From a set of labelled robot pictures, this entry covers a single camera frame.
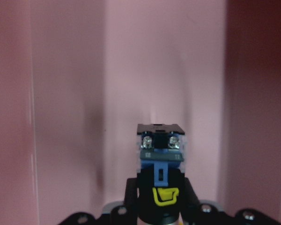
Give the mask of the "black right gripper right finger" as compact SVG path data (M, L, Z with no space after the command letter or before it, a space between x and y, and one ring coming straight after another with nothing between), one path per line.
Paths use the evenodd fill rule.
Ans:
M202 202L192 188L188 178L184 179L181 216L188 225L280 225L281 222L261 211L245 208L230 216L214 204Z

